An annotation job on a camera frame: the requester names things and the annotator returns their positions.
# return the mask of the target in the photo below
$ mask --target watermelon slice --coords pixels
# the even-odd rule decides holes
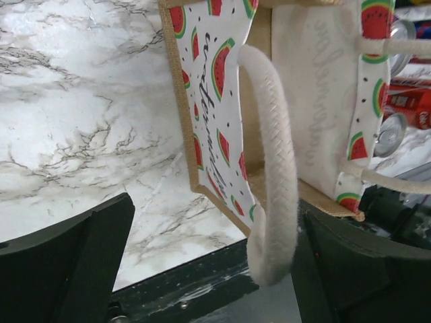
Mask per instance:
[[[255,16],[259,0],[242,0],[242,2],[244,2],[247,17],[252,19]]]
[[[362,36],[369,39],[390,38],[394,1],[367,0],[362,3]],[[370,64],[386,61],[387,55],[362,54],[362,60]]]
[[[350,148],[349,148],[349,160],[355,160],[360,158],[367,158],[368,154],[366,152],[365,148],[365,141],[362,131],[357,133],[352,137],[352,140],[350,141]]]
[[[225,41],[218,49],[211,65],[211,78],[213,81],[214,91],[216,92],[215,94],[219,102],[222,101],[223,96],[224,64],[226,62],[226,57],[234,45],[235,41],[232,38],[227,39],[227,41]]]
[[[355,193],[343,193],[337,197],[337,203],[353,213],[359,213],[358,207],[361,201],[361,196]]]
[[[222,193],[220,192],[220,189],[217,187],[217,185],[215,184],[215,182],[214,182],[214,181],[213,181],[213,179],[211,178],[211,175],[209,175],[208,167],[206,167],[206,171],[207,171],[207,177],[208,177],[208,180],[209,180],[209,182],[211,183],[211,186],[213,187],[213,189],[215,190],[215,193],[217,194],[218,198],[219,198],[220,200],[222,200],[224,204],[227,204],[227,203],[225,202],[224,198],[223,198]]]
[[[169,9],[172,25],[174,26],[175,38],[182,38],[186,32],[186,11],[184,7]]]
[[[191,33],[191,52],[192,52],[193,61],[194,61],[196,57],[199,56],[199,43],[197,41],[196,27],[193,28],[193,31]]]
[[[388,85],[382,80],[379,79],[374,87],[374,91],[372,92],[372,107],[374,113],[377,117],[381,117],[383,114],[384,104],[387,100],[387,90]]]
[[[220,15],[222,12],[223,0],[207,0],[209,15]]]
[[[239,203],[237,202],[237,200],[234,198],[233,195],[230,196],[230,201],[232,202],[232,204],[234,205],[234,208],[236,209],[236,212],[239,215],[244,216],[244,211],[241,209]]]
[[[199,109],[197,108],[197,104],[195,104],[195,120],[199,121]]]
[[[240,160],[238,160],[238,164],[239,164],[240,169],[241,169],[242,177],[243,177],[245,180],[248,180],[247,171],[246,171],[246,169],[245,169],[244,152],[242,152],[242,153],[240,154]]]
[[[190,87],[190,79],[187,73],[184,72],[184,70],[183,70],[183,81],[184,81],[184,86],[186,87],[186,89],[188,89]]]
[[[196,164],[197,168],[203,170],[201,142],[196,134],[193,134],[195,140]]]
[[[222,152],[222,156],[223,156],[224,161],[228,164],[228,166],[230,166],[229,142],[226,140],[226,138],[223,136],[223,134],[218,129],[217,129],[217,141],[218,141],[218,147],[220,148],[220,151]]]
[[[255,220],[255,216],[253,215],[253,213],[255,212],[255,208],[256,208],[256,205],[253,205],[253,206],[250,208],[250,211],[248,212],[248,213],[249,213],[249,215],[250,215],[250,219],[251,219],[251,221],[254,221],[254,220]]]

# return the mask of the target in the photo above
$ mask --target gift bag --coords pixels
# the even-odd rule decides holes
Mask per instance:
[[[159,0],[191,189],[248,236],[260,285],[288,272],[298,196],[359,219],[366,181],[431,191],[367,169],[388,55],[429,44],[388,39],[389,0],[284,3]]]

